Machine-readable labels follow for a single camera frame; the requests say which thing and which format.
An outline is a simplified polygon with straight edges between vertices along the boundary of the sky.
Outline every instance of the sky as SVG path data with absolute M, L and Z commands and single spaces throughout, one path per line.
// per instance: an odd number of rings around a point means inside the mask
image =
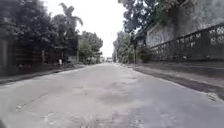
M 113 42 L 123 28 L 125 8 L 122 4 L 118 4 L 118 0 L 44 0 L 48 12 L 52 12 L 52 15 L 63 12 L 59 6 L 61 2 L 75 8 L 73 15 L 81 17 L 84 22 L 78 29 L 95 32 L 104 42 L 101 48 L 103 56 L 111 57 Z

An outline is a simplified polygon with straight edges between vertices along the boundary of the black fence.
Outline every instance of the black fence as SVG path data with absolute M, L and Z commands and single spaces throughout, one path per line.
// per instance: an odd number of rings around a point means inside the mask
M 224 60 L 224 23 L 151 48 L 152 60 Z

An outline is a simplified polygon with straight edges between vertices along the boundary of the stone wall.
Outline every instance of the stone wall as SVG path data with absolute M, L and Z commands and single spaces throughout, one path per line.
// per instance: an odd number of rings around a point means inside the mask
M 188 0 L 147 32 L 147 45 L 173 40 L 224 22 L 224 0 Z

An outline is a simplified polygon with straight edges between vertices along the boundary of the cracked pavement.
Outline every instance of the cracked pavement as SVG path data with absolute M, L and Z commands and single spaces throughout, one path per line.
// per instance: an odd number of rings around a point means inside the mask
M 223 128 L 215 98 L 100 64 L 1 86 L 0 119 L 6 128 Z

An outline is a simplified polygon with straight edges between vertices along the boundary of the street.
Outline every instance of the street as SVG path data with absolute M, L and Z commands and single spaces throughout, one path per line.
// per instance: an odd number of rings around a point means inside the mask
M 223 128 L 224 102 L 117 64 L 0 86 L 6 128 Z

